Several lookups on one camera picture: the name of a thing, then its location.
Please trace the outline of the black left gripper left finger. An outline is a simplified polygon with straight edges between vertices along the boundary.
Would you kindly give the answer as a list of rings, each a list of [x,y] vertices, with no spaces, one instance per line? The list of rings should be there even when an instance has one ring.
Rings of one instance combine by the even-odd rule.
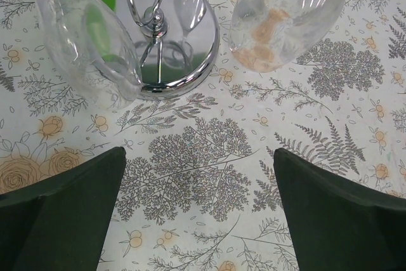
[[[96,270],[125,167],[114,147],[1,195],[1,270]]]

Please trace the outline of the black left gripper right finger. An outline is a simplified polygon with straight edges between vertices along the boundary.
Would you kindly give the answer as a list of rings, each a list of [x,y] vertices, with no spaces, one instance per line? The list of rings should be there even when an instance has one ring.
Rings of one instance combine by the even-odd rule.
[[[273,158],[300,270],[405,270],[405,199],[286,149]]]

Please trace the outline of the green plastic wine glass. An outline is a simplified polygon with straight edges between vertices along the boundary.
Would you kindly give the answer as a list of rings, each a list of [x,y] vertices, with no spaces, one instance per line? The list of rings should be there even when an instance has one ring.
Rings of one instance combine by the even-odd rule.
[[[115,0],[89,0],[83,16],[88,55],[106,64],[125,63],[127,37],[115,12]]]

